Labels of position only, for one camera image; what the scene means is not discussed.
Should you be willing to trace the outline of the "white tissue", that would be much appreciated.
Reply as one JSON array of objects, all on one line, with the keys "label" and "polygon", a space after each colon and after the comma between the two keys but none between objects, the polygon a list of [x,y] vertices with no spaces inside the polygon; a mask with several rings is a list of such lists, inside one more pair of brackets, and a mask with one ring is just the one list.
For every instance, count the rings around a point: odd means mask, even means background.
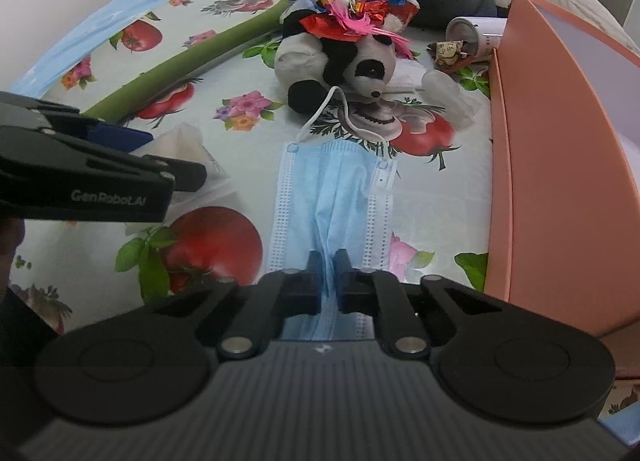
[{"label": "white tissue", "polygon": [[204,146],[200,129],[181,123],[134,151],[137,157],[160,160],[176,177],[172,204],[213,201],[233,192],[230,175]]}]

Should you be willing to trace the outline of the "blue surgical face mask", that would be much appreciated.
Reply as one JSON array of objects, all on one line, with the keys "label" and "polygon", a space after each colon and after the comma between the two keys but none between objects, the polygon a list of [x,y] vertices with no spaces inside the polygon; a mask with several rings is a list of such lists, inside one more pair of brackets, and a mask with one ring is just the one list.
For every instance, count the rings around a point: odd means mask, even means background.
[{"label": "blue surgical face mask", "polygon": [[380,146],[374,152],[351,140],[306,143],[311,125],[333,100],[349,113],[344,92],[333,86],[282,151],[267,269],[303,267],[308,254],[317,252],[322,275],[319,314],[286,319],[285,340],[370,339],[369,317],[338,310],[333,259],[344,250],[356,267],[388,266],[396,161],[383,138],[369,130],[364,135]]}]

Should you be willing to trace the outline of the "small panda plush toy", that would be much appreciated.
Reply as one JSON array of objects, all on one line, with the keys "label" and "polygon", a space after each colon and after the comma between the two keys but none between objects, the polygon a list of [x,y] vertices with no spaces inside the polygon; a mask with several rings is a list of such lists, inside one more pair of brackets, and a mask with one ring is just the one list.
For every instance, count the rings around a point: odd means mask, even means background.
[{"label": "small panda plush toy", "polygon": [[273,70],[286,91],[286,103],[310,117],[338,86],[362,98],[378,99],[387,92],[397,65],[396,45],[386,34],[367,34],[357,41],[315,36],[303,25],[310,10],[284,18],[283,38]]}]

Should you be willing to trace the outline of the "clear plastic wrapper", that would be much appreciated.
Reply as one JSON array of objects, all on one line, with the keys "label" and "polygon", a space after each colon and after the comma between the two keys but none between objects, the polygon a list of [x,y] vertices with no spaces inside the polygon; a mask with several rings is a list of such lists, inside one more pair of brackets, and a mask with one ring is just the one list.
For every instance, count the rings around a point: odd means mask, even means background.
[{"label": "clear plastic wrapper", "polygon": [[451,127],[461,132],[474,124],[480,104],[464,95],[458,83],[448,74],[426,69],[420,62],[401,59],[397,62],[387,93],[421,93],[425,105],[406,107],[400,120],[408,125],[410,134],[423,134],[427,125],[442,117]]}]

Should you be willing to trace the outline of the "pink yellow feather toy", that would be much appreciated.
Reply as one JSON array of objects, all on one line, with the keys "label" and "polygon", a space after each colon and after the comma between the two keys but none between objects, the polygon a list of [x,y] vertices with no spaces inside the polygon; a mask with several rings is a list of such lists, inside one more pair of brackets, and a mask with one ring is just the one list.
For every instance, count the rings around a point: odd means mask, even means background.
[{"label": "pink yellow feather toy", "polygon": [[401,34],[419,7],[411,1],[395,5],[389,0],[314,0],[318,12],[303,22],[317,38],[358,42],[365,36],[387,36],[398,55],[413,58],[409,41]]}]

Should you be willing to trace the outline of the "red foil wrapper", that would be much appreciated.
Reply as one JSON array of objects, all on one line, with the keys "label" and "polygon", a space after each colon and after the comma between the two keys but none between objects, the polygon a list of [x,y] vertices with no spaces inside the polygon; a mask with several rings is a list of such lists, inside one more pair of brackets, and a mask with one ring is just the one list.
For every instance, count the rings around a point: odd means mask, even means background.
[{"label": "red foil wrapper", "polygon": [[326,4],[320,13],[304,17],[299,23],[318,39],[341,42],[358,42],[365,36],[390,36],[405,29],[401,19],[394,14],[371,17],[341,1]]}]

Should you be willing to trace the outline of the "fruit print plastic sheet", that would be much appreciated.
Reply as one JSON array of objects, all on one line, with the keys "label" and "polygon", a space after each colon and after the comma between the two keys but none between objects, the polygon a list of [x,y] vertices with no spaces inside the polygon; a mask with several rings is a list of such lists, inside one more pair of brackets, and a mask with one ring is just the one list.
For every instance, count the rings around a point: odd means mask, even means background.
[{"label": "fruit print plastic sheet", "polygon": [[[68,69],[42,96],[86,109],[140,73],[210,36],[246,21],[280,0],[169,0],[123,28]],[[204,146],[230,175],[233,192],[213,201],[174,204],[213,242],[203,254],[233,275],[261,273],[271,235],[284,145],[299,130],[272,69],[273,34],[241,46],[131,119],[134,129],[160,136],[181,123],[200,129]],[[381,134],[397,162],[390,269],[415,281],[427,273],[483,288],[488,258],[492,135],[485,65],[454,79],[480,104],[474,124],[455,131],[442,117],[423,134],[400,120],[406,107],[425,105],[421,93],[387,96]],[[142,302],[135,270],[119,273],[116,255],[148,236],[124,223],[31,221],[17,249],[11,289],[60,332],[129,311]]]}]

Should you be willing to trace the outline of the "light blue bed sheet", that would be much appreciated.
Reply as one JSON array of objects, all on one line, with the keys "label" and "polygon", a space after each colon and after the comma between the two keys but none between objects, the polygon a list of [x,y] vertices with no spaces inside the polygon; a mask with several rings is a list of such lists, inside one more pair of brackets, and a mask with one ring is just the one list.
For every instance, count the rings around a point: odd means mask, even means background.
[{"label": "light blue bed sheet", "polygon": [[9,92],[41,98],[68,69],[111,36],[169,0],[111,0],[68,32],[44,54]]}]

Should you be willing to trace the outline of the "green plush lotus stem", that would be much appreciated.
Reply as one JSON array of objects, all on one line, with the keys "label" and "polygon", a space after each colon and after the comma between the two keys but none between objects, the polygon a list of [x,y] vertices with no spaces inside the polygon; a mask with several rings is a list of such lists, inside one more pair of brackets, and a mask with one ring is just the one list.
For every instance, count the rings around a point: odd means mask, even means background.
[{"label": "green plush lotus stem", "polygon": [[213,38],[187,48],[139,74],[134,80],[122,85],[81,114],[90,119],[119,123],[182,79],[208,68],[216,59],[277,31],[280,27],[280,17],[289,5],[288,0],[280,0],[269,10],[264,10]]}]

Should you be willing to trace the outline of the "orange cardboard box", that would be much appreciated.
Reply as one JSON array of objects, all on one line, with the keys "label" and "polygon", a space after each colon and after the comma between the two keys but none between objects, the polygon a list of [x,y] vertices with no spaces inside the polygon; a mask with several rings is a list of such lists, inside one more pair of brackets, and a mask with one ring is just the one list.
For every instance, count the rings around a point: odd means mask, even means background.
[{"label": "orange cardboard box", "polygon": [[513,0],[489,66],[486,293],[604,337],[639,318],[639,58]]}]

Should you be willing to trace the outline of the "small brown figurine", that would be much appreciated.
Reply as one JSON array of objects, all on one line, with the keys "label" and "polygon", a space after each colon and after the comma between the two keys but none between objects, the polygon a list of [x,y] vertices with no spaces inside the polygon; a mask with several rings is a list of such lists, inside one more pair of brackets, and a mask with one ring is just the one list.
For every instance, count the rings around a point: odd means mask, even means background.
[{"label": "small brown figurine", "polygon": [[435,68],[445,73],[458,71],[473,60],[473,54],[464,41],[433,42],[427,45],[427,51]]}]

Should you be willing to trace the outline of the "white cylindrical can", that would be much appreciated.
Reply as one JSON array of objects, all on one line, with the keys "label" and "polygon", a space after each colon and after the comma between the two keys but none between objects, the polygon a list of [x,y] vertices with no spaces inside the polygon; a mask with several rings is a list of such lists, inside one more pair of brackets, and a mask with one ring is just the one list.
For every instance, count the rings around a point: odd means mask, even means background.
[{"label": "white cylindrical can", "polygon": [[475,60],[489,58],[500,44],[506,18],[456,17],[448,24],[447,41],[461,42],[462,51]]}]

